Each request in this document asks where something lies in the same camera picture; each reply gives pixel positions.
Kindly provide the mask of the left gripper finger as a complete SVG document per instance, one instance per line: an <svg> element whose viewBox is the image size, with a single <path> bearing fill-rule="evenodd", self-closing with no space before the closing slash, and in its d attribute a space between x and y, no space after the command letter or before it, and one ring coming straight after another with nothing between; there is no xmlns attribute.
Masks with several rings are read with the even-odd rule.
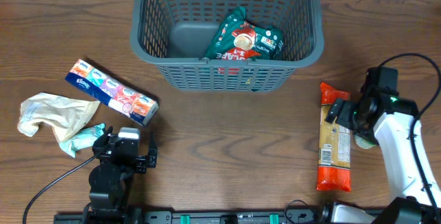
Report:
<svg viewBox="0 0 441 224"><path fill-rule="evenodd" d="M149 140L149 147L147 153L147 166L149 168L155 168L157 164L157 158L158 158L158 148L154 140L154 133L150 132L150 140Z"/></svg>
<svg viewBox="0 0 441 224"><path fill-rule="evenodd" d="M102 150L106 150L106 146L108 145L110 135L113 132L113 127L110 126L108 129L104 131L104 133L93 143L92 151L100 152Z"/></svg>

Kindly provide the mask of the green lidded jar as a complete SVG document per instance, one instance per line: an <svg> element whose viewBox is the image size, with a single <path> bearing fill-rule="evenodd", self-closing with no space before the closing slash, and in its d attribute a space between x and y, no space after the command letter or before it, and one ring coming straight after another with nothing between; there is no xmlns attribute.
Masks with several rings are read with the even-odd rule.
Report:
<svg viewBox="0 0 441 224"><path fill-rule="evenodd" d="M362 149L368 150L376 146L376 144L371 143L370 141L364 139L359 134L355 134L354 141L356 142L358 147L361 147Z"/></svg>

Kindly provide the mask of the orange spaghetti packet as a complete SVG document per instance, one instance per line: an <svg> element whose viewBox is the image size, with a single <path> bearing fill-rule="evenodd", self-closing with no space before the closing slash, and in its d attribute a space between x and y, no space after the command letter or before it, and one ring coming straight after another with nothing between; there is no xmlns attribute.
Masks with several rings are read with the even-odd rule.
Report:
<svg viewBox="0 0 441 224"><path fill-rule="evenodd" d="M318 191L351 191L351 132L337 123L328 123L325 118L338 98L348 100L350 93L337 90L329 84L320 84L320 127L318 144Z"/></svg>

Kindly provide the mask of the beige paper bag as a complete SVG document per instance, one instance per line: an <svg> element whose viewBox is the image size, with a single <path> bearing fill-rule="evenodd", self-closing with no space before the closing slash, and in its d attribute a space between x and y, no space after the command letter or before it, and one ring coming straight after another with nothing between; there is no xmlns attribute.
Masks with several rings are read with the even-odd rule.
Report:
<svg viewBox="0 0 441 224"><path fill-rule="evenodd" d="M42 123L49 125L58 143L67 141L94 116L99 101L70 99L48 93L38 93L21 103L17 129L34 136Z"/></svg>

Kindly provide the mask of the Kleenex tissue multipack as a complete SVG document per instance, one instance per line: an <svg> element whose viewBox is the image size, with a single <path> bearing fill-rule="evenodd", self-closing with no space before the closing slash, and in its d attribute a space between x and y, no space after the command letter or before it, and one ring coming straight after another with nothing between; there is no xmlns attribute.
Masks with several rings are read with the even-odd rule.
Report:
<svg viewBox="0 0 441 224"><path fill-rule="evenodd" d="M74 64L65 80L142 126L146 126L159 109L154 99L123 85L82 59Z"/></svg>

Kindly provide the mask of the green Nescafe coffee bag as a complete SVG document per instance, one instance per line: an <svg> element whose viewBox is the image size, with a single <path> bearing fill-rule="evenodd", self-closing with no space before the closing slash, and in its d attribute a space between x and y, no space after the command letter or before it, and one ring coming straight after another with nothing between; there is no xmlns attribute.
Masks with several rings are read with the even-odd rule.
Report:
<svg viewBox="0 0 441 224"><path fill-rule="evenodd" d="M204 57L227 61L274 60L280 56L283 46L280 29L272 26L264 29L249 23L246 9L239 7L223 19Z"/></svg>

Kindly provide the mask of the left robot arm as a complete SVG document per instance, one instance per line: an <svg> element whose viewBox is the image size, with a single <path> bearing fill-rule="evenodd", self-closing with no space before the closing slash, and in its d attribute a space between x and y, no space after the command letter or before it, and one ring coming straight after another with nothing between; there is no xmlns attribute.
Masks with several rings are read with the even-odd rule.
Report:
<svg viewBox="0 0 441 224"><path fill-rule="evenodd" d="M155 168L158 148L154 135L148 138L148 153L139 154L141 131L136 128L121 128L114 134L108 128L92 146L99 160L89 175L90 203L92 213L88 219L98 223L140 223L142 212L128 207L134 176Z"/></svg>

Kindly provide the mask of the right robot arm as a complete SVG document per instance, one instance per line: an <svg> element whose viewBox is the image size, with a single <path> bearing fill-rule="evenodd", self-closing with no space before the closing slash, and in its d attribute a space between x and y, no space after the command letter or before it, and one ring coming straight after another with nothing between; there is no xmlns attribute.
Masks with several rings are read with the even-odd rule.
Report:
<svg viewBox="0 0 441 224"><path fill-rule="evenodd" d="M377 93L357 103L336 99L325 120L380 147L392 202L373 223L439 223L440 188L429 165L416 103Z"/></svg>

